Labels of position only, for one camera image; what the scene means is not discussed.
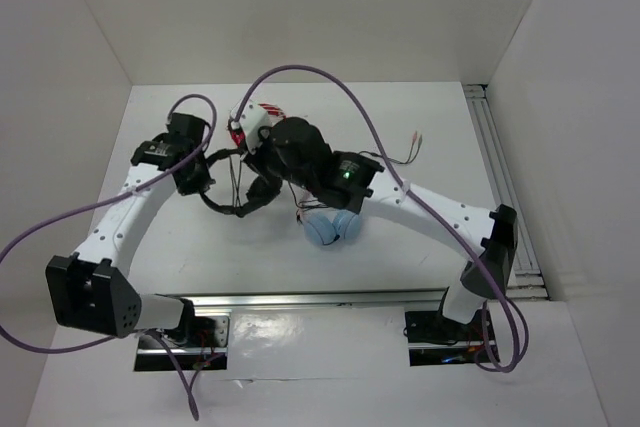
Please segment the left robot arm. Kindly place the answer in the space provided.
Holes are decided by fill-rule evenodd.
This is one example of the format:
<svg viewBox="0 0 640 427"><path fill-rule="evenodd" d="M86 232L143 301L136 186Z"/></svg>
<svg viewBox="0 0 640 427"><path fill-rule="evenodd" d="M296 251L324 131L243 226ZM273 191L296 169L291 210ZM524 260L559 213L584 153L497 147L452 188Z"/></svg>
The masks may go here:
<svg viewBox="0 0 640 427"><path fill-rule="evenodd" d="M75 251L53 257L45 276L59 325L125 338L135 331L161 330L176 346L196 337L192 302L175 296L140 294L128 275L135 253L163 204L174 194L191 195L211 181L199 146L205 120L173 114L167 130L134 151L121 189Z"/></svg>

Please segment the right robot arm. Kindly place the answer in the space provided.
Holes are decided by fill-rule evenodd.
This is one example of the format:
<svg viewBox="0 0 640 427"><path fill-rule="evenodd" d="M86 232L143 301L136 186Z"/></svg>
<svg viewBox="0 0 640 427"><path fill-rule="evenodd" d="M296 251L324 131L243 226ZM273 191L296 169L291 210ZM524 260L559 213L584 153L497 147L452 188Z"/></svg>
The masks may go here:
<svg viewBox="0 0 640 427"><path fill-rule="evenodd" d="M288 182L338 211L404 226L465 258L436 316L444 337L460 338L481 305L505 292L517 248L513 208L473 207L395 176L373 159L332 150L303 118L241 119L236 128L244 135L247 164L265 180Z"/></svg>

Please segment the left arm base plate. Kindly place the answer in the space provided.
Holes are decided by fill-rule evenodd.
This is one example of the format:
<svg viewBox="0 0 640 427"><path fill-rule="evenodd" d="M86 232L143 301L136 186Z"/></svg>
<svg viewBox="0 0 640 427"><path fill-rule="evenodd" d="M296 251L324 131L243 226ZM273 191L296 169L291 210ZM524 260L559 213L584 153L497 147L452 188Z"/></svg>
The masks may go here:
<svg viewBox="0 0 640 427"><path fill-rule="evenodd" d="M183 370L223 371L228 364L230 325L229 313L214 312L199 317L186 340L175 341L165 333L161 334L161 339ZM167 372L173 369L169 354L161 343L153 336L142 334L138 340L133 370Z"/></svg>

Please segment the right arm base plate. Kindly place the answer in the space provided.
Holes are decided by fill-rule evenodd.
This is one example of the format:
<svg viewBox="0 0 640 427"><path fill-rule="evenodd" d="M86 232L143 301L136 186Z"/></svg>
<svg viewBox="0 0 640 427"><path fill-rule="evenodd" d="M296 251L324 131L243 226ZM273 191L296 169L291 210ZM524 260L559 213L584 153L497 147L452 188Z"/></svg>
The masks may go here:
<svg viewBox="0 0 640 427"><path fill-rule="evenodd" d="M469 324L459 324L444 318L438 311L406 311L403 335L408 342L411 367L480 364L490 359L483 337L489 334L489 345L496 359L499 352L491 316L482 320L478 310Z"/></svg>

